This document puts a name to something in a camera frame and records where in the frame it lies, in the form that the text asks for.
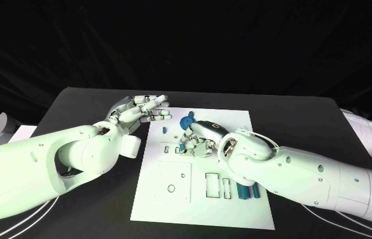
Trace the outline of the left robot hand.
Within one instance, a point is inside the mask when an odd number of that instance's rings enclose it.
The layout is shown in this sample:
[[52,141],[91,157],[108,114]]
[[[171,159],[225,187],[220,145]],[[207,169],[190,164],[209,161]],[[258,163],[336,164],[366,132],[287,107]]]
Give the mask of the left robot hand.
[[166,107],[166,95],[127,96],[111,107],[105,121],[117,125],[122,135],[130,135],[141,123],[171,119]]

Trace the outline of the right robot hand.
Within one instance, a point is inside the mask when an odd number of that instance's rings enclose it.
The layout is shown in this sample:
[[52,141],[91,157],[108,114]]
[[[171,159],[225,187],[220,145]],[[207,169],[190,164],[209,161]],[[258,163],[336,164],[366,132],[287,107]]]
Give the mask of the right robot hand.
[[179,154],[206,158],[218,150],[219,143],[229,131],[210,121],[190,124],[179,140]]

